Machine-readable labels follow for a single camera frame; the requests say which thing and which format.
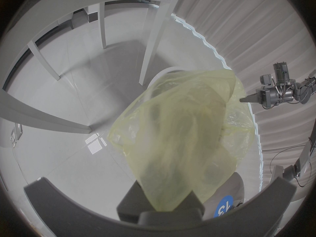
white table leg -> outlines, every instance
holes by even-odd
[[[38,61],[43,65],[43,67],[48,71],[48,73],[50,73],[52,77],[54,77],[58,81],[60,79],[59,75],[42,56],[35,42],[31,40],[27,45],[31,52],[34,54],[35,58],[37,58]]]
[[[153,28],[148,39],[142,70],[140,72],[139,83],[141,85],[144,84],[148,66],[152,63],[154,59],[162,34],[177,2],[178,0],[171,0],[170,3],[161,2],[159,5],[159,9],[153,23]]]
[[[87,125],[41,112],[12,97],[3,89],[0,90],[0,117],[14,123],[51,131],[85,134],[91,132]]]
[[[105,27],[104,27],[104,2],[99,3],[98,24],[99,24],[99,32],[101,36],[102,48],[105,49],[106,42],[105,42]]]

blue label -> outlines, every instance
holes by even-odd
[[[214,218],[231,210],[233,206],[234,199],[232,196],[225,196],[223,199],[218,203],[216,207]]]

cylindrical motor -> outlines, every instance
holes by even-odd
[[[276,75],[276,83],[285,83],[290,80],[286,62],[275,63],[273,64],[273,68]]]

translucent yellow bag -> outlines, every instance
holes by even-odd
[[[231,70],[169,73],[115,121],[108,139],[157,211],[192,190],[203,203],[233,174],[254,137],[244,95]]]

yellow plastic bag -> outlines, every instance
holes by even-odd
[[[235,171],[254,137],[244,95],[231,70],[169,73],[114,122],[108,139],[157,211],[192,190],[205,202]]]

